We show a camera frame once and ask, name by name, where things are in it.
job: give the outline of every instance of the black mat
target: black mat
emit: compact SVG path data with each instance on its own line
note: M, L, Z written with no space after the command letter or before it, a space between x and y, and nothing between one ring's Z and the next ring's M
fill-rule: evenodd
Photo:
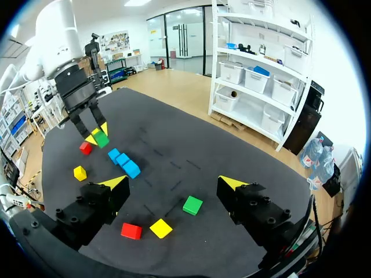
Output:
M48 133L43 153L43 195L53 218L56 208L79 194L83 182L74 178L73 168L83 166L93 182L123 175L107 155L118 148L142 170L130 179L131 196L115 221L103 226L81 253L117 268L157 275L225 278L255 272L265 251L233 224L219 202L219 175L259 182L276 204L292 211L293 221L304 215L310 195L305 179L226 131L129 89L104 97L100 108L108 121L107 147L84 156L78 149L82 139L68 122L64 130ZM94 128L88 111L82 120ZM189 195L203 200L197 216L181 209ZM159 218L173 228L164 239L149 230ZM142 239L122 237L123 222L142 226Z

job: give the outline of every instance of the robotic arm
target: robotic arm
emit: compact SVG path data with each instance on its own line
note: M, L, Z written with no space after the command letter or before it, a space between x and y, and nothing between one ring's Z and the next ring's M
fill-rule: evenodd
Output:
M24 65L19 70L14 65L8 66L0 79L0 109L7 91L15 93L43 76L54 79L68 113L62 123L71 119L81 136L96 144L79 114L90 108L98 129L106 124L106 119L97 102L97 90L101 88L78 66L82 57L71 1L56 0L48 4L37 17L35 44Z

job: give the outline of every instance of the blue block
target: blue block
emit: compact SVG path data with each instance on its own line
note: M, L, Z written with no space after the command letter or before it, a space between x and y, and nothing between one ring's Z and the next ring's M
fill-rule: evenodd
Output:
M113 163L115 163L115 165L117 165L117 160L116 158L120 155L120 152L117 150L117 149L113 149L112 151L110 151L108 153L108 156L110 157L110 159L113 161Z
M117 163L122 167L125 165L126 162L128 162L130 160L130 158L125 155L124 153L120 154L117 158L116 158L116 161Z
M135 178L137 175L140 174L138 165L135 164L132 160L127 162L127 164L125 164L122 168L129 175L130 178Z

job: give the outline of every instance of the fire extinguisher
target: fire extinguisher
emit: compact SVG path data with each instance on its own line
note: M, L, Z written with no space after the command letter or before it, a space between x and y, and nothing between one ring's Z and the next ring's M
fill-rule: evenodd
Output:
M160 60L162 61L161 66L162 66L162 69L164 70L165 69L165 60L163 58L160 58Z

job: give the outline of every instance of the glass wall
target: glass wall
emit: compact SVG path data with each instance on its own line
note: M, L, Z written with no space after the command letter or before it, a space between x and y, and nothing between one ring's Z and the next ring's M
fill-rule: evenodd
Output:
M163 58L165 60L165 67L167 67L165 21L163 15L147 20L147 28L150 40L151 61L158 61L159 58Z
M202 7L166 14L169 67L203 74Z
M219 13L226 13L227 7L219 6ZM225 44L228 42L228 21L219 17L218 19L218 47L225 47ZM205 75L211 76L212 65L213 65L213 12L212 7L205 7L205 26L206 26L206 57L205 57ZM227 59L225 53L218 53L218 62ZM220 76L220 67L217 67L216 76Z

